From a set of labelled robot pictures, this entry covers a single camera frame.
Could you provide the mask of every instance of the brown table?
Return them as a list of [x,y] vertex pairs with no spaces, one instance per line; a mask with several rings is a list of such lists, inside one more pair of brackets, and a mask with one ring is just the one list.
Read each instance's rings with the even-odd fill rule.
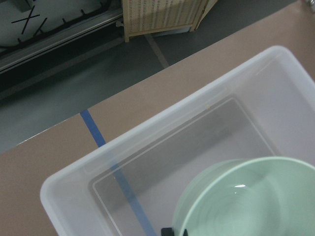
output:
[[[106,141],[111,141],[272,45],[288,47],[315,78],[315,14],[298,1],[96,104],[89,112]],[[0,234],[55,236],[39,199],[41,185],[96,148],[78,114],[1,154]]]

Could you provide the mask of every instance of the floor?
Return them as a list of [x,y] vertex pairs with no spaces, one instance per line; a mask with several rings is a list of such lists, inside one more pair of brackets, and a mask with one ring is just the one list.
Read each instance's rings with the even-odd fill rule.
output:
[[219,0],[192,33],[123,42],[114,25],[0,74],[0,153],[295,0]]

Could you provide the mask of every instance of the blue line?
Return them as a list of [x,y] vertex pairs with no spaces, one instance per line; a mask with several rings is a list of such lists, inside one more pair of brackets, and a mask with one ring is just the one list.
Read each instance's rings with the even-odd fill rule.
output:
[[[86,126],[88,127],[92,137],[94,138],[98,147],[106,144],[104,137],[102,136],[100,130],[98,129],[97,125],[95,124],[90,112],[88,110],[82,111],[80,113],[81,117],[83,118]],[[122,170],[119,169],[119,165],[116,164],[111,167],[111,170],[116,170],[113,172],[116,181],[122,190],[123,194],[127,198],[131,209],[135,216],[137,217],[142,229],[144,230],[147,236],[157,236],[155,233],[148,217],[146,216],[144,210],[142,209],[141,204],[139,203],[135,193],[133,192],[131,186],[129,185],[125,175],[123,174]]]
[[106,144],[105,139],[103,138],[102,134],[100,133],[97,125],[95,124],[90,112],[88,110],[82,111],[80,113],[82,116],[86,126],[88,127],[92,137],[94,138],[98,147],[103,146]]

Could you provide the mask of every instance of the light green cup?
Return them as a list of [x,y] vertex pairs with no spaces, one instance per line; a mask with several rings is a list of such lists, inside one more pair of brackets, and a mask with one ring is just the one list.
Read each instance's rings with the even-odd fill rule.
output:
[[175,236],[314,236],[315,167],[287,157],[218,163],[183,192]]

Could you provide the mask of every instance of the white plastic box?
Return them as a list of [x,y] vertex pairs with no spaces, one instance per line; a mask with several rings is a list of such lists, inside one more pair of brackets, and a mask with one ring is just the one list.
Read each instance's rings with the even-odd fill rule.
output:
[[279,46],[50,176],[40,197],[60,236],[159,236],[198,173],[272,155],[315,165],[315,85]]

